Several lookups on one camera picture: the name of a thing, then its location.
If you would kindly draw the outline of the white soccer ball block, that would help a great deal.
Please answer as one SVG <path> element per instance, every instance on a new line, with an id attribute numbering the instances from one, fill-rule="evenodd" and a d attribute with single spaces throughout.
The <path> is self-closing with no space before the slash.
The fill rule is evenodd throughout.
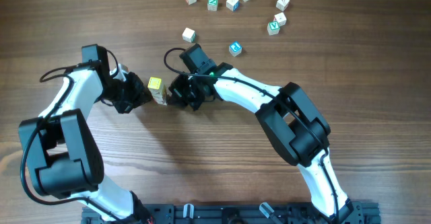
<path id="1" fill-rule="evenodd" d="M 153 91 L 152 95 L 155 101 L 158 101 L 158 100 L 167 101 L 167 93 L 165 89 L 163 89 L 162 91 Z"/>

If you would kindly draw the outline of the green V block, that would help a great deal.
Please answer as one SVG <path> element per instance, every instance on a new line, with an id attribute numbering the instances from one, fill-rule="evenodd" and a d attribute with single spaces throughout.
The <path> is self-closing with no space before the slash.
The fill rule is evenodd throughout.
<path id="1" fill-rule="evenodd" d="M 280 31 L 279 23 L 277 21 L 269 22 L 267 24 L 267 31 L 270 36 L 278 34 Z"/>

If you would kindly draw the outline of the blue C block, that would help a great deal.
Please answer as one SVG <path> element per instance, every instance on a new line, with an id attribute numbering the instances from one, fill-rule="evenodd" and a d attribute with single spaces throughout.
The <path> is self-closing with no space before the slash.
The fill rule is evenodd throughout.
<path id="1" fill-rule="evenodd" d="M 236 57 L 242 52 L 242 46 L 237 41 L 231 43 L 229 46 L 229 52 L 232 56 Z"/>

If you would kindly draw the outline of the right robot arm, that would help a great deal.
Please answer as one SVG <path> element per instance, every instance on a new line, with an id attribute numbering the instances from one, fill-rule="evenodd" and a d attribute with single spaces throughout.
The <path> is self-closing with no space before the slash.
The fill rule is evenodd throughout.
<path id="1" fill-rule="evenodd" d="M 251 79 L 228 63 L 217 65 L 199 44 L 181 48 L 179 57 L 188 70 L 168 88 L 175 101 L 198 110 L 211 96 L 252 112 L 277 154 L 300 170 L 320 216 L 328 223 L 347 219 L 352 205 L 331 165 L 330 126 L 299 85 Z"/>

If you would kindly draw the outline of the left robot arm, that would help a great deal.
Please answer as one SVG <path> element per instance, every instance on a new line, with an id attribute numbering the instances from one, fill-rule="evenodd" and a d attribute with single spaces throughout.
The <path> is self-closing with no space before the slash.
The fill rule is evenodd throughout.
<path id="1" fill-rule="evenodd" d="M 86 120 L 97 102 L 128 114 L 150 102 L 152 95 L 123 65 L 110 70 L 112 52 L 103 46 L 87 45 L 81 53 L 81 63 L 52 69 L 40 78 L 41 82 L 61 78 L 63 86 L 47 109 L 18 127 L 24 192 L 47 206 L 81 202 L 104 222 L 151 223 L 151 213 L 136 194 L 104 173 L 101 153 Z"/>

